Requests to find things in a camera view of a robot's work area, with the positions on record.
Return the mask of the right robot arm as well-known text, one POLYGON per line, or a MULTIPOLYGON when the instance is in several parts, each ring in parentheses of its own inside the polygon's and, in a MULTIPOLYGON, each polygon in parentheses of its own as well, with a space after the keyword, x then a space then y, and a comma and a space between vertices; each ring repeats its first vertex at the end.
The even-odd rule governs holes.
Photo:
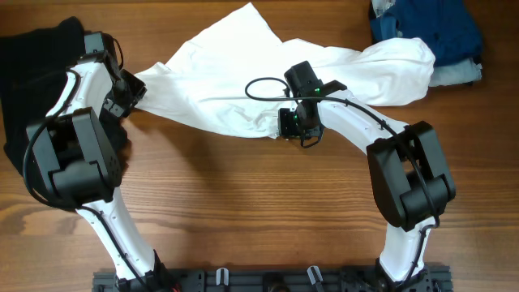
POLYGON ((281 137, 310 148, 330 129, 367 155, 375 204, 388 223, 377 268, 389 289, 410 288, 425 270, 429 234, 456 194, 434 128, 427 122, 394 126, 365 105, 340 98, 347 87, 324 83, 309 62, 292 66, 283 82, 296 106, 279 111, 281 137))

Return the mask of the white t-shirt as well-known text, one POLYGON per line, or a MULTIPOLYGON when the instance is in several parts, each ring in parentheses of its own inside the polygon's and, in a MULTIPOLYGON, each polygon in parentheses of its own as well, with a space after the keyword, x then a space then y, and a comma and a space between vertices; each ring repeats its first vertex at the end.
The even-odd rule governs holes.
POLYGON ((190 127, 242 138, 277 137, 281 79, 307 61, 340 97, 402 106, 426 96, 435 56, 418 38, 393 38, 363 51, 281 41, 252 3, 186 41, 167 63, 137 73, 147 92, 138 108, 190 127))

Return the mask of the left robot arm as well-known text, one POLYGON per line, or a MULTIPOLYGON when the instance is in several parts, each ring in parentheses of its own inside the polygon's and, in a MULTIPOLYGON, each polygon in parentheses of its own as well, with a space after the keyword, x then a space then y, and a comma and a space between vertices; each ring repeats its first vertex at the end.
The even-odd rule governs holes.
POLYGON ((122 166, 99 119, 127 117, 146 93, 145 84, 124 69, 120 44, 111 35, 89 32, 84 44, 85 53, 66 69, 55 106, 27 128, 23 172, 35 160, 45 186, 41 195, 33 187, 28 191, 89 223, 114 262, 114 291, 179 291, 127 210, 122 166))

